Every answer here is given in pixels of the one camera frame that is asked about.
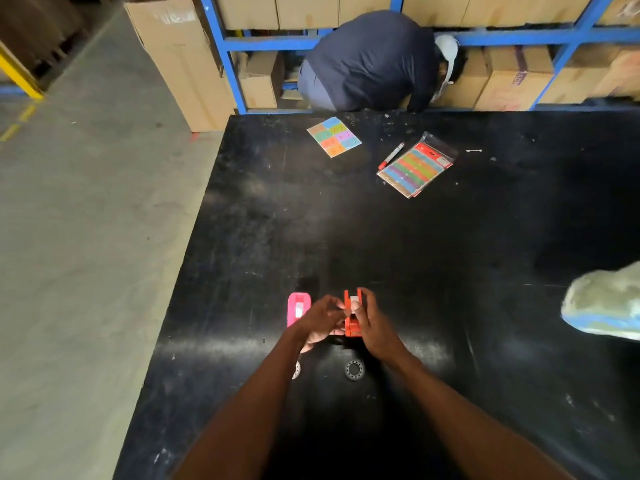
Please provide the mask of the colourful sticker sheet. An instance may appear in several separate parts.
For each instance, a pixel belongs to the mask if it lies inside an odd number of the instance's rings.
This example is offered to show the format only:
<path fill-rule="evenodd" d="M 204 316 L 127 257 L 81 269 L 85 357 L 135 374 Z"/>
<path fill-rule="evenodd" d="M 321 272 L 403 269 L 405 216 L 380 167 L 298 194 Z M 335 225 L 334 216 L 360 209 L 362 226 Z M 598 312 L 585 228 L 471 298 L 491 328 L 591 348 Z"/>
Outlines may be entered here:
<path fill-rule="evenodd" d="M 340 156 L 362 144 L 361 140 L 336 116 L 308 128 L 307 133 L 329 158 Z"/>

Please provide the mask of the person's left hand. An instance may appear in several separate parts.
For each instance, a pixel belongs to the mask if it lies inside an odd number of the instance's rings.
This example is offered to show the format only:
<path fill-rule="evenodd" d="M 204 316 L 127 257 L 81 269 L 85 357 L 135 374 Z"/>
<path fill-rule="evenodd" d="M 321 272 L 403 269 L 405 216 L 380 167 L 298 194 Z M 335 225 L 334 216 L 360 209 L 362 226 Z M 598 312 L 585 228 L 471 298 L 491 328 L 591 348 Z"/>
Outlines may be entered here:
<path fill-rule="evenodd" d="M 342 314 L 327 314 L 323 310 L 323 298 L 311 305 L 302 318 L 293 325 L 296 332 L 303 338 L 300 353 L 311 350 L 331 335 L 345 336 L 345 319 Z"/>

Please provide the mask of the large leaning cardboard box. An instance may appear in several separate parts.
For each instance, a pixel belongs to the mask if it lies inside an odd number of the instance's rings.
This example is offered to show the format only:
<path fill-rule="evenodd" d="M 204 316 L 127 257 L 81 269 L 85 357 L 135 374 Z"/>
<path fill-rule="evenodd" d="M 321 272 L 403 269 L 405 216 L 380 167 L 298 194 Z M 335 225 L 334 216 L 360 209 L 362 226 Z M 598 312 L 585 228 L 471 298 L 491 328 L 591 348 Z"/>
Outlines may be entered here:
<path fill-rule="evenodd" d="M 236 104 L 200 0 L 130 0 L 124 8 L 193 133 L 224 130 Z"/>

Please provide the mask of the red marker pen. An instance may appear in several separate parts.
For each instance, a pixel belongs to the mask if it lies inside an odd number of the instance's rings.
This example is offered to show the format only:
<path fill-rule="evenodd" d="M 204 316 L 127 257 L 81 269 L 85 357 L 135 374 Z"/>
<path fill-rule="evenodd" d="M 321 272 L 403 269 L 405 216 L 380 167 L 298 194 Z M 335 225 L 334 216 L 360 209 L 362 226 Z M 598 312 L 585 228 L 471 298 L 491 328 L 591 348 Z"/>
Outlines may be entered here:
<path fill-rule="evenodd" d="M 394 158 L 400 153 L 400 151 L 402 151 L 404 146 L 404 142 L 398 144 L 395 149 L 393 149 L 393 151 L 391 151 L 388 156 L 386 156 L 386 158 L 380 163 L 380 165 L 378 166 L 378 172 L 384 170 L 389 165 L 389 163 L 391 163 L 391 161 L 393 161 Z"/>

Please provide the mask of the person's left forearm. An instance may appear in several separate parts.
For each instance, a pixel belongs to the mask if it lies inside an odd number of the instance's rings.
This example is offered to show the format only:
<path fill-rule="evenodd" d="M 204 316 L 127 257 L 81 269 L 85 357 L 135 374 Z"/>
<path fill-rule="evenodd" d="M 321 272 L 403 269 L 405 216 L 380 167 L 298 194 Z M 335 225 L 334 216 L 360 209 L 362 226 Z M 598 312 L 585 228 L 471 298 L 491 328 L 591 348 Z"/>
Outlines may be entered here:
<path fill-rule="evenodd" d="M 255 373 L 215 414 L 172 480 L 259 480 L 308 330 L 283 333 Z"/>

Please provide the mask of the blue metal shelf rack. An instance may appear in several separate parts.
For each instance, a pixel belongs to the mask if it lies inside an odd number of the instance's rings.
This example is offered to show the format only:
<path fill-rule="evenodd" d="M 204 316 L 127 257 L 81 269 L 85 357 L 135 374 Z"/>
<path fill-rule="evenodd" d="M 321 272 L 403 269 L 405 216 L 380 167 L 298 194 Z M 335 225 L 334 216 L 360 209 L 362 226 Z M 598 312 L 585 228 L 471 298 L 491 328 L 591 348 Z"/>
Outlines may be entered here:
<path fill-rule="evenodd" d="M 304 34 L 301 36 L 258 37 L 251 36 L 251 31 L 244 30 L 243 37 L 229 37 L 226 29 L 221 26 L 222 19 L 216 1 L 201 0 L 201 2 L 223 67 L 228 72 L 230 90 L 236 101 L 238 114 L 309 114 L 313 112 L 313 110 L 306 107 L 285 109 L 247 108 L 230 55 L 233 52 L 306 52 L 315 47 L 323 36 L 331 33 L 330 29 L 319 29 L 315 36 Z M 516 27 L 511 30 L 476 27 L 460 31 L 444 29 L 436 31 L 436 33 L 451 35 L 458 40 L 460 45 L 466 47 L 558 46 L 559 50 L 552 61 L 554 75 L 533 101 L 530 111 L 607 111 L 609 108 L 603 105 L 540 104 L 540 101 L 553 81 L 556 80 L 559 72 L 566 66 L 571 56 L 581 45 L 600 43 L 640 45 L 640 25 L 596 24 L 612 3 L 613 0 L 590 0 L 575 23 L 563 24 L 559 28 L 544 29 L 537 25 L 532 29 Z"/>

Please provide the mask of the pack of colourful label strips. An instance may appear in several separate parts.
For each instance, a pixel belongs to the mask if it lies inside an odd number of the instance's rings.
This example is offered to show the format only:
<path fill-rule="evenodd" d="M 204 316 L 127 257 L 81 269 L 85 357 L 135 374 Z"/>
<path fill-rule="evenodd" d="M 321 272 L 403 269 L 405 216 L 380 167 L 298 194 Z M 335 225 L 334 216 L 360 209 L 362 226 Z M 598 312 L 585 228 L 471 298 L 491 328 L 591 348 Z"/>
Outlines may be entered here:
<path fill-rule="evenodd" d="M 389 165 L 377 172 L 384 183 L 405 198 L 414 198 L 455 163 L 459 151 L 425 131 L 411 147 L 403 148 Z"/>

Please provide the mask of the small cardboard box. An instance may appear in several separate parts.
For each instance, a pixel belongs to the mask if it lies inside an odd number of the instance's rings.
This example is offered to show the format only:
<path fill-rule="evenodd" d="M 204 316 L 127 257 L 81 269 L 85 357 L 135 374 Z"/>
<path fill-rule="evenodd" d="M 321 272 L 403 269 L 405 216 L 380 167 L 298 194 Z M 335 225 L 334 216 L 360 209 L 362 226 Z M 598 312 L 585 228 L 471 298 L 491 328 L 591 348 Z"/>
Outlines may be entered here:
<path fill-rule="evenodd" d="M 278 51 L 238 53 L 237 76 L 247 109 L 277 109 L 284 75 L 284 56 Z"/>

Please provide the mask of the yellow metal rail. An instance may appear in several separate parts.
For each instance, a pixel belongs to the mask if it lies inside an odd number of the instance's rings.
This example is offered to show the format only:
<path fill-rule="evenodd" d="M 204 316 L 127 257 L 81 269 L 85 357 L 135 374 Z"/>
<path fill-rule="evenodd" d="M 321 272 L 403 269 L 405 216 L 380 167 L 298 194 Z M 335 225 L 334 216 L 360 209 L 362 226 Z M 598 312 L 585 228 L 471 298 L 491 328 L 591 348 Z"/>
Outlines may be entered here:
<path fill-rule="evenodd" d="M 42 100 L 44 92 L 9 48 L 0 40 L 0 95 L 26 95 Z"/>

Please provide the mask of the orange tape dispenser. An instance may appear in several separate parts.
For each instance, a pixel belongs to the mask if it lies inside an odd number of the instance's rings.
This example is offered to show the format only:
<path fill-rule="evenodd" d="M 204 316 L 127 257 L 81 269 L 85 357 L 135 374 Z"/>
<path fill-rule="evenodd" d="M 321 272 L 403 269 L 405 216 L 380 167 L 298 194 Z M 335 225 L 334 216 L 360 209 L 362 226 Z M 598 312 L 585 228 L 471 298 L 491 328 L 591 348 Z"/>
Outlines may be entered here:
<path fill-rule="evenodd" d="M 361 288 L 357 288 L 355 292 L 356 294 L 352 294 L 349 290 L 344 291 L 344 310 L 345 313 L 347 313 L 345 319 L 345 335 L 351 338 L 361 338 L 361 326 L 351 306 L 353 303 L 358 303 L 361 308 L 364 308 L 365 304 Z"/>

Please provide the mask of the person's right forearm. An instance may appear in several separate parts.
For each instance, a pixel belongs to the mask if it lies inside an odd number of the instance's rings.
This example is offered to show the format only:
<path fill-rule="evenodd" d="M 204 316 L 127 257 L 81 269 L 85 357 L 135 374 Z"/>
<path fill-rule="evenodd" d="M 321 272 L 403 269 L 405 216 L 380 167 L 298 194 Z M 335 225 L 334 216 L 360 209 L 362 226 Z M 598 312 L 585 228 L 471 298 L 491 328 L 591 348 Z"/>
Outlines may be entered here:
<path fill-rule="evenodd" d="M 428 372 L 407 350 L 383 361 L 401 377 L 468 480 L 575 480 L 526 438 Z"/>

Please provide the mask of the row of cardboard boxes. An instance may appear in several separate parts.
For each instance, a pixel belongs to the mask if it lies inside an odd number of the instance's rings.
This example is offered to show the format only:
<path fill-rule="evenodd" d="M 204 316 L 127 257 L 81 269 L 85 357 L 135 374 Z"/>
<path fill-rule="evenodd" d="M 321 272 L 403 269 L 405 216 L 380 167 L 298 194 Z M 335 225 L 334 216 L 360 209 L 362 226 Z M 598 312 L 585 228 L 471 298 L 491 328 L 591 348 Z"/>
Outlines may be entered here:
<path fill-rule="evenodd" d="M 336 28 L 389 9 L 392 0 L 215 0 L 227 30 Z M 403 0 L 401 12 L 423 26 L 518 27 L 572 23 L 592 0 Z"/>

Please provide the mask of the person's right hand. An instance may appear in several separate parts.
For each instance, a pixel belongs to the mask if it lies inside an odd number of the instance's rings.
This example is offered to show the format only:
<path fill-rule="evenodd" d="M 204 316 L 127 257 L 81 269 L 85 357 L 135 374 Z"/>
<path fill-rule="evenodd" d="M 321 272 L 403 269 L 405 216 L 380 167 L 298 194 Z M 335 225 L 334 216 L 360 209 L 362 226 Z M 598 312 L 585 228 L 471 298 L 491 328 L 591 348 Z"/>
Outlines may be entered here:
<path fill-rule="evenodd" d="M 419 365 L 418 359 L 407 350 L 391 322 L 380 310 L 373 291 L 366 288 L 361 290 L 366 305 L 362 308 L 359 323 L 370 354 L 395 371 Z"/>

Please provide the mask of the pale green cloth bundle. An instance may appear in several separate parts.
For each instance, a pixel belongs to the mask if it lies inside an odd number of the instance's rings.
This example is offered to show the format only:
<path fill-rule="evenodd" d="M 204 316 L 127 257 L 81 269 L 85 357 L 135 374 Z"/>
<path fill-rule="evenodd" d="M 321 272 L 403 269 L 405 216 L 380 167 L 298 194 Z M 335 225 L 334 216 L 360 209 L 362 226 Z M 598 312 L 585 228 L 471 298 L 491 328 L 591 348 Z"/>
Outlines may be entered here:
<path fill-rule="evenodd" d="M 616 271 L 597 270 L 570 284 L 561 318 L 593 335 L 640 342 L 640 260 Z"/>

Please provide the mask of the pink tape dispenser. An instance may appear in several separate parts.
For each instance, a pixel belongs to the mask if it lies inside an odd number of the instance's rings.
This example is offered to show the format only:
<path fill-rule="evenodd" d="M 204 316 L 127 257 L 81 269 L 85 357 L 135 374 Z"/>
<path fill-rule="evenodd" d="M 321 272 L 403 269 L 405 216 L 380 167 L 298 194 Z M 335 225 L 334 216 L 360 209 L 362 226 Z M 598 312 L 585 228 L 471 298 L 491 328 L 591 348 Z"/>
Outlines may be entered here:
<path fill-rule="evenodd" d="M 302 318 L 311 307 L 311 296 L 307 292 L 293 292 L 287 299 L 287 327 Z"/>

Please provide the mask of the cardboard box with purple tape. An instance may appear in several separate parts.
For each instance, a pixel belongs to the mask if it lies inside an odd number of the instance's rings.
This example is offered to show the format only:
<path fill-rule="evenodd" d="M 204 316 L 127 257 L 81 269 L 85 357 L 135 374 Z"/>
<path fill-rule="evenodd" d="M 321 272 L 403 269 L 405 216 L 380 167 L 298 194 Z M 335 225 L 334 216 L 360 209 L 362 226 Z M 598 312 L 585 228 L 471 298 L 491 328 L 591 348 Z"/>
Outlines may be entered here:
<path fill-rule="evenodd" d="M 528 111 L 554 76 L 546 45 L 484 47 L 483 55 L 489 78 L 475 111 Z"/>

